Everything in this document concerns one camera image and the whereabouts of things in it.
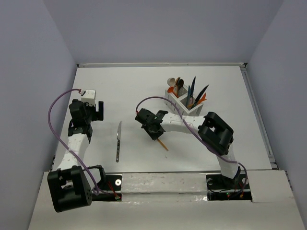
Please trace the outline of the steel knife grey handle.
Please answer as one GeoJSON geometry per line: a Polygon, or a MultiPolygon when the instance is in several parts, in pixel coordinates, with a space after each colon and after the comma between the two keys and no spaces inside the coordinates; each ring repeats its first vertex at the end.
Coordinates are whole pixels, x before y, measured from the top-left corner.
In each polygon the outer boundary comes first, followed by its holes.
{"type": "Polygon", "coordinates": [[[121,127],[122,121],[120,121],[117,130],[117,152],[116,152],[116,162],[119,162],[119,154],[120,154],[120,143],[121,143],[121,127]]]}

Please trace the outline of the red-orange plastic spoon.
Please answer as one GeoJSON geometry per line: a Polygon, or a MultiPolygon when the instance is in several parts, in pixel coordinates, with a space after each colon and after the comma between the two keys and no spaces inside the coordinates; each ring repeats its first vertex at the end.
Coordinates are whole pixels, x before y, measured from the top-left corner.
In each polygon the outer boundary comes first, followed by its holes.
{"type": "Polygon", "coordinates": [[[173,93],[173,94],[176,94],[175,90],[174,90],[174,87],[169,87],[168,90],[167,90],[168,93],[173,93]]]}

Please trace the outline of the beige plastic spoon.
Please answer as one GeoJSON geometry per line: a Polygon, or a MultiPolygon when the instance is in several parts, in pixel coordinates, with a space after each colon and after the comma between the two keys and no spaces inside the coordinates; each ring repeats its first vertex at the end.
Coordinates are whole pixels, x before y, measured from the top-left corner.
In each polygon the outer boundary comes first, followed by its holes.
{"type": "Polygon", "coordinates": [[[175,79],[175,78],[169,78],[169,79],[167,80],[167,84],[168,84],[168,86],[170,86],[170,87],[174,87],[175,84],[176,84],[176,79],[175,79]]]}

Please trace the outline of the steel knife teal handle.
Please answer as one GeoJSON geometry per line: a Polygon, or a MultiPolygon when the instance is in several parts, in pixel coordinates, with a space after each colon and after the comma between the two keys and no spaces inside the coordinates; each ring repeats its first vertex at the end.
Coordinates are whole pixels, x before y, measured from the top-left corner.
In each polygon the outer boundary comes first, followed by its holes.
{"type": "Polygon", "coordinates": [[[206,91],[206,89],[208,88],[208,86],[209,86],[209,85],[206,85],[206,86],[200,91],[200,93],[198,94],[198,96],[197,96],[196,99],[195,99],[195,103],[197,103],[197,102],[201,99],[201,97],[202,97],[203,94],[205,93],[205,91],[206,91]]]}

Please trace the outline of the steel knife pink handle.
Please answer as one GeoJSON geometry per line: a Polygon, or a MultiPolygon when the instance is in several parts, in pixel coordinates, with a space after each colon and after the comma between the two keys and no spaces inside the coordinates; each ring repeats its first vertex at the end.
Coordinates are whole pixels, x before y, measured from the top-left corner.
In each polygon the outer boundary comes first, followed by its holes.
{"type": "Polygon", "coordinates": [[[191,88],[190,88],[190,97],[191,98],[193,97],[193,93],[194,93],[195,81],[196,81],[196,76],[193,78],[191,88]]]}

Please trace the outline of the red-orange plastic knife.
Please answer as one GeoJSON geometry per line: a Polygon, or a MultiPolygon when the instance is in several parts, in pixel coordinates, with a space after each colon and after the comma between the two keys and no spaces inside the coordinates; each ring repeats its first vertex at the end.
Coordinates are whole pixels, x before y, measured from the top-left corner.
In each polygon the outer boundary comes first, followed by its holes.
{"type": "Polygon", "coordinates": [[[198,101],[198,104],[202,103],[205,100],[206,100],[206,93],[204,93],[204,95],[200,98],[200,100],[198,101]]]}

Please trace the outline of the blue plastic knife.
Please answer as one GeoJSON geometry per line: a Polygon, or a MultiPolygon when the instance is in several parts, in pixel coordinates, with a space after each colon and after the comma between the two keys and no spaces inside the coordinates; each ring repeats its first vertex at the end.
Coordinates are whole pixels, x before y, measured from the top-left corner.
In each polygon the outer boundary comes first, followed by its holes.
{"type": "Polygon", "coordinates": [[[186,107],[188,108],[188,105],[190,103],[190,94],[191,94],[191,87],[188,86],[188,94],[187,94],[187,101],[186,101],[186,107]]]}

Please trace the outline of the dark brown spoon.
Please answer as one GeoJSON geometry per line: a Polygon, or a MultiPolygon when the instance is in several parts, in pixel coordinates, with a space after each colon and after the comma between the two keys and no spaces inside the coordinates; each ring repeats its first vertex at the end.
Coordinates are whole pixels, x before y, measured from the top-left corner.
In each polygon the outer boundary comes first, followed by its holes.
{"type": "Polygon", "coordinates": [[[180,79],[180,80],[178,81],[178,89],[180,90],[180,89],[183,87],[183,85],[184,85],[184,80],[183,80],[183,79],[180,79]]]}

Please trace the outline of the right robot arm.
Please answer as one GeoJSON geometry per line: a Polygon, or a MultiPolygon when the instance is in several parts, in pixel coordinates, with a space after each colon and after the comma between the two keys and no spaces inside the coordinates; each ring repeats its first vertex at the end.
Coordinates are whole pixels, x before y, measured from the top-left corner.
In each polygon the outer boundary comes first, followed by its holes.
{"type": "Polygon", "coordinates": [[[232,147],[234,131],[218,114],[209,112],[205,116],[187,116],[164,110],[154,114],[142,108],[135,120],[152,140],[157,140],[165,132],[193,134],[217,156],[222,185],[231,188],[238,183],[241,168],[232,147]]]}

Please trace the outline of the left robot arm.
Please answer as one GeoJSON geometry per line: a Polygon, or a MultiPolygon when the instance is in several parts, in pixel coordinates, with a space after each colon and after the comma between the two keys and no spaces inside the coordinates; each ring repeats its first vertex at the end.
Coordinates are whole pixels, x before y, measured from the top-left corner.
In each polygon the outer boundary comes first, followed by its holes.
{"type": "Polygon", "coordinates": [[[69,105],[71,121],[68,143],[59,167],[48,173],[47,183],[54,210],[63,212],[89,206],[93,195],[106,185],[106,175],[101,165],[86,167],[83,159],[91,142],[93,121],[103,120],[103,102],[95,99],[74,99],[69,105]]]}

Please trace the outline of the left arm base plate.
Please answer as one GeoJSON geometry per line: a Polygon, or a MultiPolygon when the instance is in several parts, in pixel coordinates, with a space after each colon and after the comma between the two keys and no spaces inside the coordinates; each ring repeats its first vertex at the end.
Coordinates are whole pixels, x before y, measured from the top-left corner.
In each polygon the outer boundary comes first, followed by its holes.
{"type": "Polygon", "coordinates": [[[106,174],[106,181],[98,183],[99,195],[92,194],[93,202],[120,202],[122,201],[122,174],[106,174]]]}

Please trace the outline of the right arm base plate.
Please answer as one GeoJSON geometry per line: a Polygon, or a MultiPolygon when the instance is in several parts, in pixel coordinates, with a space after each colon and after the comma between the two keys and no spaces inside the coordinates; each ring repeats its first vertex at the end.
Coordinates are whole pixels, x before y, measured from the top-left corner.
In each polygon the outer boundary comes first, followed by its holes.
{"type": "Polygon", "coordinates": [[[238,181],[232,183],[220,174],[207,174],[207,197],[209,201],[252,201],[249,182],[244,174],[240,174],[238,181]]]}

